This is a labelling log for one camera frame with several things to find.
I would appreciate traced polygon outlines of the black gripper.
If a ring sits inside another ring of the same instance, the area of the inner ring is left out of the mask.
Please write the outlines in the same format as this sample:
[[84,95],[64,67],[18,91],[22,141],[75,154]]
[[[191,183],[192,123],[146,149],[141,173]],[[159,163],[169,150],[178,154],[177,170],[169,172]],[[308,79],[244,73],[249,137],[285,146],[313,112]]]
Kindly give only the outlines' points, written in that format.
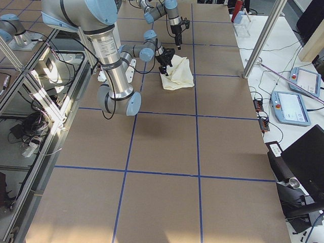
[[182,27],[180,24],[171,25],[171,32],[174,35],[175,45],[177,46],[178,50],[181,49],[182,45]]
[[156,56],[155,59],[160,64],[160,66],[159,66],[160,73],[164,74],[165,76],[168,76],[169,74],[167,72],[167,66],[172,67],[172,61],[171,62],[166,62],[164,54]]

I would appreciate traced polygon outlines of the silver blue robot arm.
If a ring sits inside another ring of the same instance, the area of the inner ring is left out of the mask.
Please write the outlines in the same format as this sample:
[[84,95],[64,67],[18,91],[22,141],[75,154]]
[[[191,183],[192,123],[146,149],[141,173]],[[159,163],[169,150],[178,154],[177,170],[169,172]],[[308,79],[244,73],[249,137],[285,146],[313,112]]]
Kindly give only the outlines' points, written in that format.
[[51,28],[68,32],[81,30],[92,43],[108,81],[97,92],[104,112],[135,116],[140,110],[141,95],[134,91],[126,76],[133,58],[145,62],[156,59],[161,73],[172,64],[175,50],[164,48],[153,30],[145,32],[142,45],[117,46],[113,35],[117,21],[115,1],[42,1],[42,17]]
[[154,21],[166,16],[170,23],[172,37],[174,38],[175,45],[178,50],[182,45],[182,25],[185,25],[186,29],[190,27],[190,21],[186,18],[183,19],[179,15],[178,2],[177,1],[162,1],[157,3],[155,7],[149,4],[149,1],[135,1],[139,8],[144,11],[144,19],[148,24],[152,24]]

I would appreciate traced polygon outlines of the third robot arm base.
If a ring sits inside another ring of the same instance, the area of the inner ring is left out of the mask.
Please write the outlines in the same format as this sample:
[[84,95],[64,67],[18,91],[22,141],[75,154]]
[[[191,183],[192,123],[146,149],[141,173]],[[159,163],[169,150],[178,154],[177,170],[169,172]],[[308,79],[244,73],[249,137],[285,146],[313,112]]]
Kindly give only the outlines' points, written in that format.
[[17,15],[5,14],[1,16],[1,38],[14,51],[32,51],[43,35],[27,31]]

